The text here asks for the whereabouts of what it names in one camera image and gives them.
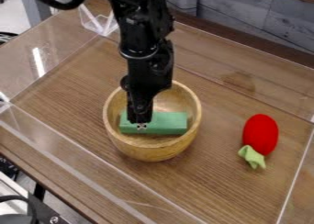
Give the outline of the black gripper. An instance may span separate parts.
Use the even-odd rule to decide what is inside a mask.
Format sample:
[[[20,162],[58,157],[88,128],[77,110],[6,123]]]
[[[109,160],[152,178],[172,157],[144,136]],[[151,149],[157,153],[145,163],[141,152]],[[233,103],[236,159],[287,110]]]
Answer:
[[[129,94],[126,100],[126,121],[134,130],[147,130],[152,120],[152,99],[172,85],[173,49],[164,39],[156,53],[147,59],[126,60],[126,75],[120,81]]]

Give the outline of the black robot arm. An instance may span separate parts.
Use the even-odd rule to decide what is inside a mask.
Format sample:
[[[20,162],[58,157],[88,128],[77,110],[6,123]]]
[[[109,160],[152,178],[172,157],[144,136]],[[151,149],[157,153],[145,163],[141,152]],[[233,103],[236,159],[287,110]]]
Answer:
[[[70,10],[85,0],[38,0],[45,5]],[[126,121],[138,128],[153,116],[153,99],[172,87],[173,49],[168,35],[173,16],[167,0],[108,0],[120,29],[118,52],[126,60],[126,75],[120,87],[126,92]]]

